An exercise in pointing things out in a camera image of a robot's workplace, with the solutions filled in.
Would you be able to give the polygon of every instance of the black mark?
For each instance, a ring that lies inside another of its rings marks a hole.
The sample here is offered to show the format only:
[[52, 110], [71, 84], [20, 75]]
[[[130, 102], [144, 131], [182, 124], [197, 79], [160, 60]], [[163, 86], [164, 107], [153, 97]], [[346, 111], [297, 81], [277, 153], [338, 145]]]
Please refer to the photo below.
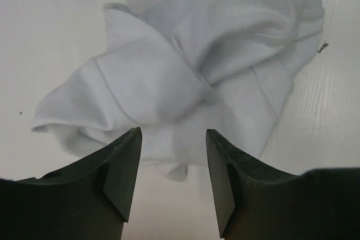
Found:
[[326, 41], [324, 41], [324, 44], [321, 46], [321, 48], [317, 52], [321, 53], [322, 50], [324, 50], [327, 46], [329, 46], [329, 44]]

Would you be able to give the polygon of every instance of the crumpled cloth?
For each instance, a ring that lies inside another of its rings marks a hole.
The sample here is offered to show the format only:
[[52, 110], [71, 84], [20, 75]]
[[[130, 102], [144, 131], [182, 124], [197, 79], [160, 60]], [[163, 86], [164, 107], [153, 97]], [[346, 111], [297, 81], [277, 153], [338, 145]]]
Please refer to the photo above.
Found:
[[38, 105], [36, 132], [83, 157], [128, 129], [143, 132], [141, 164], [184, 180], [207, 165], [216, 129], [260, 157], [317, 52], [322, 0], [163, 0], [134, 15], [106, 4], [108, 50]]

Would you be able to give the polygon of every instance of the folded fabric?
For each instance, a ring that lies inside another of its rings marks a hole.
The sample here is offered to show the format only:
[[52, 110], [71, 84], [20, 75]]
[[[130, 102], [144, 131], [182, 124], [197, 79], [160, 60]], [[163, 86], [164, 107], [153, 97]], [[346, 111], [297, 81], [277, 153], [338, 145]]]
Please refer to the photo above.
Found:
[[207, 165], [216, 129], [259, 157], [316, 54], [321, 0], [164, 0], [139, 15], [106, 4], [109, 49], [38, 105], [33, 130], [88, 155], [129, 128], [143, 132], [142, 165], [183, 180]]

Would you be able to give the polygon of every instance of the black plastic part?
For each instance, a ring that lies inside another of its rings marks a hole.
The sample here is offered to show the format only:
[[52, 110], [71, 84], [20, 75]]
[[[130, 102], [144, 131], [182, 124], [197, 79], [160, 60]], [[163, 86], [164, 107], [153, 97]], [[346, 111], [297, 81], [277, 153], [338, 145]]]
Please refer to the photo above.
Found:
[[0, 239], [119, 240], [141, 153], [140, 128], [46, 174], [0, 179]]
[[360, 168], [277, 170], [206, 135], [220, 236], [229, 240], [360, 239]]

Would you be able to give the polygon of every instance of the white table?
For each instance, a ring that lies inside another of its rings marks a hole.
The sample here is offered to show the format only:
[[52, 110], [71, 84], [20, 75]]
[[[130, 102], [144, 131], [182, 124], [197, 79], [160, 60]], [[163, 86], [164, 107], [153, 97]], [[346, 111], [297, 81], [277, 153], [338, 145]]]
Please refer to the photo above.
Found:
[[[40, 177], [76, 160], [29, 131], [36, 104], [105, 50], [103, 3], [137, 12], [156, 1], [0, 0], [0, 177]], [[296, 77], [262, 157], [291, 173], [360, 166], [360, 0], [323, 1], [329, 47]], [[123, 239], [218, 239], [207, 168], [190, 166], [184, 183], [141, 170]]]

